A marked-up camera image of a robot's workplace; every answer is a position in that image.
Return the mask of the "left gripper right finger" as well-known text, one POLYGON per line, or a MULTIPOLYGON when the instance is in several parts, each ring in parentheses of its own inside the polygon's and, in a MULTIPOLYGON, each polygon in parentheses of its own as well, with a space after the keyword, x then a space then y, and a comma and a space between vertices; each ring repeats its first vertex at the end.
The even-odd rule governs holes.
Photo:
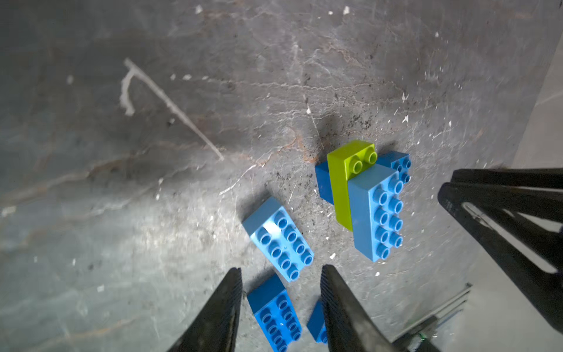
POLYGON ((330 351, 395 351, 333 265, 324 265, 320 289, 330 351))

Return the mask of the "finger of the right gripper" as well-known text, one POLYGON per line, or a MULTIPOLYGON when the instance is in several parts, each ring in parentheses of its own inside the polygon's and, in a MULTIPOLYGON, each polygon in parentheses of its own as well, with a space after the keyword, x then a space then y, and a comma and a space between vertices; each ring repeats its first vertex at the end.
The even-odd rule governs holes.
POLYGON ((492 257, 532 306, 556 331, 562 331, 562 236, 527 220, 562 221, 562 190, 478 183, 444 183, 440 205, 492 257), (552 265, 542 270, 498 230, 475 219, 474 206, 501 229, 552 265))
POLYGON ((462 169, 453 172, 451 182, 562 189, 562 169, 462 169))

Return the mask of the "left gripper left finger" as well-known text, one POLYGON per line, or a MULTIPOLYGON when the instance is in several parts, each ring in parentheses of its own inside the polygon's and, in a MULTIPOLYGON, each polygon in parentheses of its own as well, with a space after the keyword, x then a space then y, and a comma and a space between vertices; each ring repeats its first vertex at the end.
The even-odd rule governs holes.
POLYGON ((240 268, 231 268, 170 351, 234 351, 243 292, 240 268))

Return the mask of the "light blue 2x4 lego brick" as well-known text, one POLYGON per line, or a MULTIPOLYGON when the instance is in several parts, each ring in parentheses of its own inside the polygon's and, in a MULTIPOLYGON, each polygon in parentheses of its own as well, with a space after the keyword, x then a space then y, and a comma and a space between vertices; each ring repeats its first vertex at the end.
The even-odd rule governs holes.
POLYGON ((301 271, 312 265, 314 252, 275 197, 268 198, 242 225, 252 242, 288 282, 298 280, 301 271))

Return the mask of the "light blue long lego brick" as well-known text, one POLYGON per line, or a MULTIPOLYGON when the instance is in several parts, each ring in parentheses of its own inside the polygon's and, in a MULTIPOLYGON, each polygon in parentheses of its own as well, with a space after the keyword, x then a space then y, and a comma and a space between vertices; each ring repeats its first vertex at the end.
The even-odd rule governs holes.
POLYGON ((403 245, 399 172, 376 164, 347 184, 355 248, 374 263, 387 260, 393 248, 403 245))

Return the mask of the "small blue 2x2 lego brick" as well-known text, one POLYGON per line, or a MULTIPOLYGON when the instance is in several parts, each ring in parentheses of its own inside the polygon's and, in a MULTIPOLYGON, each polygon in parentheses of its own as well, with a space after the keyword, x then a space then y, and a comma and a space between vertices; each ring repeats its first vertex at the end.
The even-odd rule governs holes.
POLYGON ((383 155, 379 155, 376 164, 398 171, 400 180, 404 184, 410 183, 411 176, 409 175, 409 170, 412 166, 412 162, 409 154, 390 151, 388 153, 384 153, 383 155))

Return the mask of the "lime green 2x4 lego brick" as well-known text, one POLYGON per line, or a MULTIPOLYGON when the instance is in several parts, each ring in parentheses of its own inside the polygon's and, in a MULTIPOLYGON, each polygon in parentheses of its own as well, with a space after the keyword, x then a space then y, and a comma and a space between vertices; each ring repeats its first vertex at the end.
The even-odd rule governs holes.
POLYGON ((373 143, 353 140, 327 155, 336 218, 346 229, 353 231, 347 182, 368 170, 377 161, 373 143))

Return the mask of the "dark blue 2x4 lego brick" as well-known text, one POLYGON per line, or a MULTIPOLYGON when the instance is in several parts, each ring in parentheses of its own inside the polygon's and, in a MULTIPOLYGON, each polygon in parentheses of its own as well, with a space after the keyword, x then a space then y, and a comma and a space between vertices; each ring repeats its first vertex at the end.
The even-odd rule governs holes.
POLYGON ((251 291, 247 299, 252 313, 273 351, 287 351, 303 331, 287 290, 276 274, 251 291))

